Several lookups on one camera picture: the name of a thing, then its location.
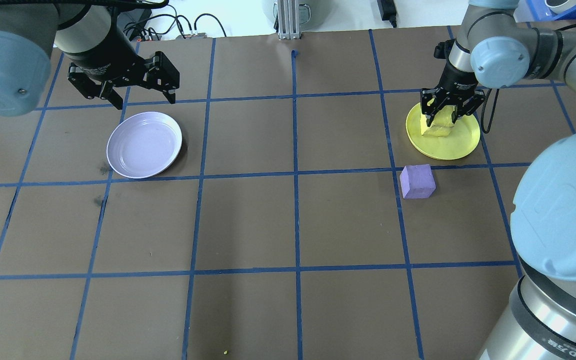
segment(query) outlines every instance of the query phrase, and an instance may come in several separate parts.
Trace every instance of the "grid line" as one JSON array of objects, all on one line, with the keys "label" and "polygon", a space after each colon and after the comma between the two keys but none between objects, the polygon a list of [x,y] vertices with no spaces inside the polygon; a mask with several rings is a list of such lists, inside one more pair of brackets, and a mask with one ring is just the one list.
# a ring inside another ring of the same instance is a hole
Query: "grid line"
[{"label": "grid line", "polygon": [[190,274],[188,279],[188,294],[185,301],[185,319],[183,321],[183,340],[181,358],[188,358],[188,342],[190,339],[190,316],[193,305],[193,290],[195,286],[195,266],[197,264],[197,244],[199,243],[199,219],[202,209],[202,195],[204,191],[204,173],[206,171],[206,148],[208,146],[208,125],[210,120],[210,103],[213,91],[213,69],[215,67],[215,45],[217,39],[212,39],[210,50],[210,68],[208,71],[208,90],[206,91],[206,109],[203,120],[203,145],[201,146],[201,167],[199,170],[199,185],[197,187],[197,205],[194,213],[194,233],[192,235],[192,254],[190,255]]},{"label": "grid line", "polygon": [[377,82],[379,84],[379,98],[381,100],[381,114],[383,116],[383,127],[386,133],[386,144],[388,146],[388,157],[390,158],[390,167],[392,171],[392,182],[395,192],[395,202],[397,203],[397,215],[399,220],[399,230],[401,233],[401,244],[403,247],[404,260],[406,262],[406,276],[408,283],[408,291],[410,295],[410,306],[412,310],[412,319],[414,325],[414,335],[416,338],[416,347],[419,358],[423,360],[424,358],[424,348],[421,339],[421,329],[419,327],[419,315],[417,309],[417,299],[415,296],[415,285],[412,278],[412,267],[410,266],[410,255],[408,249],[408,241],[406,238],[406,228],[404,225],[404,214],[402,210],[402,199],[400,198],[400,186],[397,180],[397,167],[395,164],[395,158],[393,154],[393,144],[391,141],[391,130],[388,123],[388,113],[386,111],[386,98],[384,98],[384,84],[382,82],[382,71],[379,68],[379,58],[377,57],[377,47],[375,46],[375,37],[373,36],[373,30],[368,30],[368,35],[370,36],[370,47],[372,48],[372,56],[374,58],[374,67],[377,72]]},{"label": "grid line", "polygon": [[[493,163],[493,167],[526,167],[530,162],[500,162]],[[461,164],[461,165],[431,165],[432,170],[455,170],[455,169],[485,169],[489,164]],[[396,171],[402,171],[403,166],[396,166]],[[327,170],[300,170],[299,175],[322,175],[322,174],[348,174],[348,173],[386,173],[393,168],[336,168]],[[204,175],[204,179],[231,179],[231,178],[257,178],[265,176],[293,176],[294,171],[270,171],[270,172],[247,172],[247,173],[218,173]],[[113,178],[114,183],[136,183],[136,182],[171,182],[180,180],[198,180],[199,175],[186,176],[160,176],[147,178]],[[78,180],[78,181],[47,181],[47,182],[2,182],[0,188],[21,187],[71,187],[79,185],[99,185],[106,184],[107,180]]]},{"label": "grid line", "polygon": [[[137,43],[135,52],[139,51],[140,43]],[[130,98],[130,86],[126,89],[125,98],[123,100],[123,106],[121,107],[121,116],[119,116],[119,124],[123,123],[126,118],[126,108],[128,107],[128,98]],[[77,325],[75,326],[75,335],[72,338],[72,347],[70,348],[70,360],[75,360],[77,354],[77,346],[80,341],[80,335],[82,333],[82,323],[84,319],[84,312],[86,312],[86,303],[88,301],[88,295],[90,291],[90,281],[92,280],[92,272],[95,266],[95,259],[97,257],[97,248],[99,245],[99,237],[101,235],[101,228],[104,223],[104,215],[106,214],[106,207],[108,205],[108,196],[110,195],[110,186],[113,184],[113,174],[114,171],[111,168],[108,171],[108,177],[105,181],[105,192],[103,193],[103,201],[99,209],[99,219],[96,224],[96,230],[94,231],[94,240],[92,251],[90,252],[90,262],[88,263],[88,269],[86,273],[86,284],[84,285],[84,291],[81,297],[81,305],[79,307],[79,313],[77,316]]]},{"label": "grid line", "polygon": [[[450,36],[451,39],[453,38],[453,33],[450,30],[450,28],[448,28],[448,34]],[[477,112],[474,112],[474,116],[477,120],[479,120],[479,116],[477,114]],[[517,271],[517,277],[521,278],[522,276],[522,267],[521,264],[519,262],[519,256],[517,255],[517,250],[515,250],[515,245],[513,244],[513,237],[511,235],[510,232],[510,222],[508,221],[508,217],[506,216],[506,208],[504,207],[504,200],[501,197],[501,191],[499,189],[499,183],[497,181],[497,176],[495,174],[495,167],[492,160],[490,159],[490,153],[488,150],[488,146],[486,144],[486,137],[485,134],[483,133],[483,131],[480,129],[480,135],[481,135],[481,147],[483,148],[484,151],[484,155],[486,157],[486,163],[487,163],[487,169],[490,173],[490,179],[492,180],[492,185],[494,187],[494,194],[496,195],[496,202],[499,205],[499,212],[501,213],[501,219],[503,221],[503,228],[505,228],[505,234],[506,237],[508,239],[508,245],[510,246],[510,253],[512,254],[512,263],[514,264],[514,268]],[[514,164],[519,164],[519,166],[521,166],[522,162],[514,162]]]},{"label": "grid line", "polygon": [[294,169],[294,263],[295,263],[295,301],[297,312],[297,360],[304,358],[304,333],[302,328],[302,260],[300,248],[299,224],[299,146],[297,132],[297,50],[290,51],[292,71],[292,166]]},{"label": "grid line", "polygon": [[563,112],[564,117],[566,118],[566,122],[568,124],[568,127],[570,128],[570,132],[576,134],[575,126],[572,124],[572,121],[570,120],[568,110],[566,110],[566,105],[564,105],[562,96],[560,95],[560,91],[557,89],[557,86],[555,86],[555,82],[553,80],[550,80],[550,84],[552,84],[552,90],[555,92],[555,96],[557,97],[557,101],[559,102],[561,111]]},{"label": "grid line", "polygon": [[48,94],[46,95],[46,100],[43,103],[43,109],[41,110],[41,115],[39,116],[39,120],[37,121],[37,126],[34,129],[34,135],[32,136],[32,141],[30,142],[30,148],[28,148],[28,154],[25,157],[25,162],[23,163],[23,169],[21,170],[21,174],[19,175],[19,182],[16,185],[16,189],[14,190],[14,196],[10,203],[10,208],[8,210],[6,221],[4,222],[3,229],[1,230],[0,236],[0,254],[2,253],[2,246],[6,239],[6,234],[8,232],[8,228],[10,225],[10,219],[12,218],[13,211],[15,210],[15,205],[19,198],[19,192],[21,191],[21,183],[26,176],[26,171],[28,170],[28,166],[30,164],[30,157],[33,155],[33,150],[35,150],[35,144],[37,143],[37,137],[39,136],[39,130],[42,127],[42,123],[44,122],[44,117],[46,116],[46,107],[48,107],[48,101],[50,100],[51,95],[53,94],[53,90],[55,89],[55,82],[57,82],[57,74],[59,74],[59,68],[61,67],[62,61],[64,61],[64,53],[61,54],[59,57],[59,61],[57,62],[57,69],[55,70],[54,75],[52,76],[52,82],[50,83],[50,89],[48,90]]},{"label": "grid line", "polygon": [[[355,265],[312,265],[300,266],[301,272],[320,271],[365,271],[365,270],[390,270],[390,269],[430,269],[430,268],[474,268],[474,267],[505,267],[514,266],[514,260],[493,261],[466,261],[466,262],[417,262],[409,265],[404,264],[355,264]],[[258,267],[258,268],[223,268],[223,269],[196,269],[194,275],[222,275],[222,274],[265,274],[277,272],[295,272],[295,266]],[[148,278],[161,276],[189,276],[190,270],[167,270],[167,271],[128,271],[128,272],[93,272],[87,273],[40,273],[40,274],[16,274],[0,275],[0,280],[46,280],[46,279],[93,279],[105,278]]]},{"label": "grid line", "polygon": [[[505,89],[514,88],[547,88],[547,87],[562,87],[566,86],[563,82],[554,82],[554,84],[548,83],[536,83],[536,84],[514,84],[510,85]],[[486,89],[483,86],[479,86],[478,89]],[[297,98],[325,98],[325,97],[336,97],[336,96],[358,96],[358,95],[377,95],[383,92],[384,94],[400,94],[400,93],[410,93],[419,92],[420,88],[408,88],[408,89],[384,89],[381,90],[369,90],[369,91],[342,91],[342,92],[323,92],[323,93],[297,93],[293,94],[283,94],[283,95],[265,95],[265,96],[233,96],[233,97],[217,97],[211,98],[210,102],[224,102],[224,101],[251,101],[251,100],[277,100],[277,99],[292,99],[295,96]],[[188,104],[188,103],[206,103],[207,98],[182,98],[176,100],[175,104]],[[139,107],[142,105],[169,105],[168,101],[136,101],[128,102],[126,105],[128,107]],[[92,109],[92,108],[111,108],[111,104],[83,104],[83,105],[62,105],[62,106],[49,106],[46,107],[46,111],[55,110],[77,110],[77,109]],[[44,110],[43,107],[37,107],[36,111]]]}]

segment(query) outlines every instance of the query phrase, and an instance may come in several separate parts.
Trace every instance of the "power adapter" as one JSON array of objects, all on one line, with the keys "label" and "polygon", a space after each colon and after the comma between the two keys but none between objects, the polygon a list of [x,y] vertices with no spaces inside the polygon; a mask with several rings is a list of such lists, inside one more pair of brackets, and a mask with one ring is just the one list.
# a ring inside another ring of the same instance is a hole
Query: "power adapter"
[{"label": "power adapter", "polygon": [[395,0],[377,0],[381,20],[390,21],[393,28],[397,27],[397,7]]}]

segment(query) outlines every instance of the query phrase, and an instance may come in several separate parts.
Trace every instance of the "yellow sponge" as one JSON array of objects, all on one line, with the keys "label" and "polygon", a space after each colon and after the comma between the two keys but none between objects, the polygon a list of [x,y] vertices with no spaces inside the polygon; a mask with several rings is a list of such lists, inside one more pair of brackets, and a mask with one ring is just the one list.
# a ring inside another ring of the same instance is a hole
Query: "yellow sponge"
[{"label": "yellow sponge", "polygon": [[437,112],[430,126],[426,125],[426,116],[421,114],[419,117],[421,135],[425,137],[447,137],[450,135],[453,127],[455,126],[453,123],[454,111],[454,105],[445,106],[443,109]]}]

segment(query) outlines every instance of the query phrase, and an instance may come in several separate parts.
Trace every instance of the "plate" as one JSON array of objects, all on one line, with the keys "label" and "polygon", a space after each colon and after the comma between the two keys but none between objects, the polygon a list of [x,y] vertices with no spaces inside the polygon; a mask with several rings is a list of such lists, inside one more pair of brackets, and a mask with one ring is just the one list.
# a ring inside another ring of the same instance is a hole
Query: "plate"
[{"label": "plate", "polygon": [[175,119],[161,112],[142,112],[114,129],[105,155],[117,174],[143,179],[166,170],[179,154],[181,142]]},{"label": "plate", "polygon": [[473,115],[462,116],[446,137],[421,134],[421,105],[414,105],[406,118],[406,132],[412,145],[426,157],[457,160],[470,154],[480,143],[480,125]]}]

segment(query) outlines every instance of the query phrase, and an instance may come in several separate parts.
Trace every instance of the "white plate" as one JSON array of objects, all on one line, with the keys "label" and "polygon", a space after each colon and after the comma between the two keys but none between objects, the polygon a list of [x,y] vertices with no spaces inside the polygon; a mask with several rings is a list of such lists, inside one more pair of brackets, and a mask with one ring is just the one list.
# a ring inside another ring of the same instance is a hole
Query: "white plate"
[{"label": "white plate", "polygon": [[181,150],[181,129],[167,114],[148,111],[130,116],[114,129],[105,155],[117,174],[148,178],[164,171]]}]

